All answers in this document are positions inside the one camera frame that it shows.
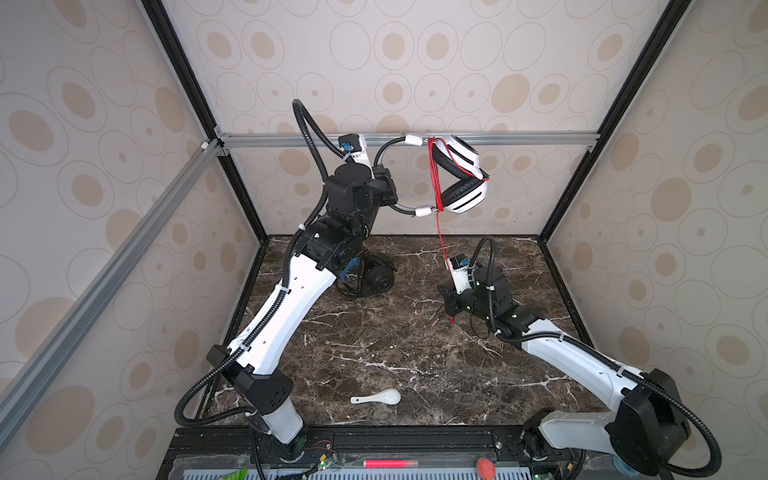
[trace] headphones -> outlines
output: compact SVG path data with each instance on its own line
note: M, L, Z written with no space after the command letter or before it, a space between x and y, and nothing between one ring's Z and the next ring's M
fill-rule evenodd
M488 193L488 174L480 168L480 155L461 138L441 137L432 145L432 158L458 181L440 193L443 208L463 214Z

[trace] red marker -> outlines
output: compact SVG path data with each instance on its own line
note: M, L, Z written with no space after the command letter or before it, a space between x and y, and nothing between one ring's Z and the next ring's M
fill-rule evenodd
M418 460L364 460L362 466L366 468L405 468L418 467Z

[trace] white spoon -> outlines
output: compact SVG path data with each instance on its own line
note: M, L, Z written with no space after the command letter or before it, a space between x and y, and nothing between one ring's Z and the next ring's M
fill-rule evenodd
M395 389L382 390L369 396L353 396L349 399L350 403L381 402L387 405L397 405L400 403L400 392Z

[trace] marble tabletop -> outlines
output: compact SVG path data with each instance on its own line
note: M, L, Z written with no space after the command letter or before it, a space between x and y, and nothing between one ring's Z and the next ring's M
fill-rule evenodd
M443 237L449 256L472 255L478 237ZM286 237L273 238L240 328L280 279ZM498 237L497 262L514 298L569 334L575 328L535 240ZM388 293L349 299L329 288L307 313L280 359L294 381L296 410L308 425L515 425L539 409L599 412L605 406L555 367L495 338L460 313L451 324L437 290L450 283L437 237L370 237L371 251L397 266ZM481 253L480 261L487 258ZM351 396L395 388L397 406L352 405ZM224 381L210 413L245 402ZM242 415L221 425L245 423Z

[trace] enclosure wall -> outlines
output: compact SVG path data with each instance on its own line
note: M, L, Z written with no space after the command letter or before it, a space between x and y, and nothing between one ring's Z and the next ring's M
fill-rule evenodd
M0 15L0 392L202 134L133 2Z
M549 242L597 347L768 464L768 3L698 2ZM679 465L702 465L694 430Z
M164 2L221 131L239 134L299 133L293 98L329 134L596 130L666 4ZM488 198L443 215L445 232L539 233L585 148L482 148ZM267 232L292 233L319 196L308 151L234 153ZM403 204L434 202L426 154L388 152ZM393 214L374 232L435 233L434 217Z
M235 202L213 162L0 455L1 480L155 478L256 252Z
M6 3L5 393L130 243L134 228L152 217L203 138L133 2ZM223 337L256 245L211 158L0 454L0 478L154 478L176 428L170 411L207 368L204 353Z

